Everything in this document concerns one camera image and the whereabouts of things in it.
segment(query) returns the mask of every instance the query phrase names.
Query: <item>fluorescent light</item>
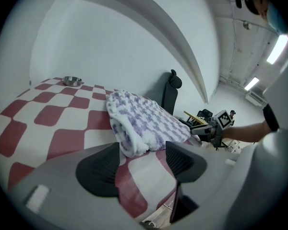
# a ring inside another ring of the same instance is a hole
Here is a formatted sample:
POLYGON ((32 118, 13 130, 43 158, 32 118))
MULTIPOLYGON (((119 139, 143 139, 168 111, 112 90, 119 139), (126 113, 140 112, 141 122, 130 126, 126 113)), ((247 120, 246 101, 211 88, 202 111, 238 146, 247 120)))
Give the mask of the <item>fluorescent light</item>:
POLYGON ((272 50, 272 53, 270 54, 269 58, 267 59, 267 62, 269 62, 270 64, 274 64, 274 62, 277 60, 277 58, 283 52, 287 42, 288 42, 288 36, 286 36, 286 35, 279 36, 278 40, 275 44, 275 47, 272 50))
POLYGON ((258 78, 253 78, 253 80, 244 88, 245 90, 250 90, 256 83, 258 83, 258 78))

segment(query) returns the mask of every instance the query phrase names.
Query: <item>air conditioner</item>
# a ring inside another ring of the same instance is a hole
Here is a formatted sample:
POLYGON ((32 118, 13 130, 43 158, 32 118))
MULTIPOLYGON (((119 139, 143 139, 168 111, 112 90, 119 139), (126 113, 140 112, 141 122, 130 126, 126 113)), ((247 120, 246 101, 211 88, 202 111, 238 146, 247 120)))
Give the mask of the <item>air conditioner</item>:
POLYGON ((253 92, 248 92, 245 95, 245 99, 247 99, 249 102, 256 106, 264 106, 266 104, 266 101, 263 98, 253 92))

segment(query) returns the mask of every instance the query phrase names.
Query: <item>purple and white blanket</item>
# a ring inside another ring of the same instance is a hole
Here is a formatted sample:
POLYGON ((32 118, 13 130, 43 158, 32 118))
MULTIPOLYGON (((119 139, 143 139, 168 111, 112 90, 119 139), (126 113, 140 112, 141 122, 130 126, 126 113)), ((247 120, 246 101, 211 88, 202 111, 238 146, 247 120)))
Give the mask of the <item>purple and white blanket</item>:
POLYGON ((166 141, 185 142, 191 137, 189 127, 157 102, 124 90, 107 96, 107 110, 120 149, 129 158, 165 149, 166 141))

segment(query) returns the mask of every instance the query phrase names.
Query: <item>ceiling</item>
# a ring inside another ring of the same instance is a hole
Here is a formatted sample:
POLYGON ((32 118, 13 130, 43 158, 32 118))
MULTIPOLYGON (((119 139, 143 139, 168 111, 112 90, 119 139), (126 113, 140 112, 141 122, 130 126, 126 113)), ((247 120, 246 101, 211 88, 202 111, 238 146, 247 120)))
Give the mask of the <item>ceiling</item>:
POLYGON ((242 9, 238 9, 235 0, 207 1, 215 15, 220 39, 220 79, 240 88, 256 76, 260 81, 252 91, 262 97, 263 90, 277 78, 288 58, 288 44, 271 65, 266 60, 278 39, 273 28, 260 16, 249 12, 244 2, 242 9), (252 24, 250 30, 243 27, 244 21, 252 24))

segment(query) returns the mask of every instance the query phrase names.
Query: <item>checkered mattress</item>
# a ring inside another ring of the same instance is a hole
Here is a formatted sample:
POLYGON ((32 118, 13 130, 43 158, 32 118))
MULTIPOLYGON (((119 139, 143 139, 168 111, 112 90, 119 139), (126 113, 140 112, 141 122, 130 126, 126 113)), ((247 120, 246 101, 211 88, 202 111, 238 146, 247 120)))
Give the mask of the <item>checkered mattress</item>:
MULTIPOLYGON (((11 190, 48 159, 116 142, 106 110, 106 94, 113 91, 84 83, 71 88, 54 78, 19 95, 0 113, 2 188, 11 190)), ((133 158, 120 155, 120 203, 137 220, 159 208, 175 185, 165 150, 133 158)))

